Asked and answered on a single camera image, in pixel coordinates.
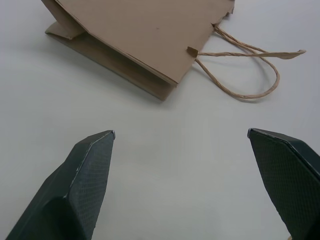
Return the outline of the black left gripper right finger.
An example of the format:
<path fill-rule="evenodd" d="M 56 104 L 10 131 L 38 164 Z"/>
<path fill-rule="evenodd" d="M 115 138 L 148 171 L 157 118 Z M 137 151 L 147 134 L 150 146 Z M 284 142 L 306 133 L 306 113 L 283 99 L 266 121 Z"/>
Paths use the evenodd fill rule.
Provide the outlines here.
<path fill-rule="evenodd" d="M 320 240 L 320 155 L 304 141 L 251 128 L 264 187 L 292 240 Z"/>

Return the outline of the brown paper bag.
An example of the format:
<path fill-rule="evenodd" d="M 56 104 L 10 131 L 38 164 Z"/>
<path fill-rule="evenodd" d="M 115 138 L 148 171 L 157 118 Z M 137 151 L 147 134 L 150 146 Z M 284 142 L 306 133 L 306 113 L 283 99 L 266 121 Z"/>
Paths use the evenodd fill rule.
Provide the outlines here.
<path fill-rule="evenodd" d="M 244 57 L 289 60 L 304 53 L 268 52 L 235 39 L 220 22 L 235 0 L 41 0 L 55 18 L 46 34 L 165 100 L 212 33 Z"/>

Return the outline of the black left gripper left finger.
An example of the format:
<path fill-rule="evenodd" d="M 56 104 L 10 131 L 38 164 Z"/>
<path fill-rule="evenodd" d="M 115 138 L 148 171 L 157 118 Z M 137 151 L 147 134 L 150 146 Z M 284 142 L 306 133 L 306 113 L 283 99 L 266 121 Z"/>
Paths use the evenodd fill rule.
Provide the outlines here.
<path fill-rule="evenodd" d="M 5 240 L 91 240 L 104 201 L 113 130 L 74 145 L 50 174 Z"/>

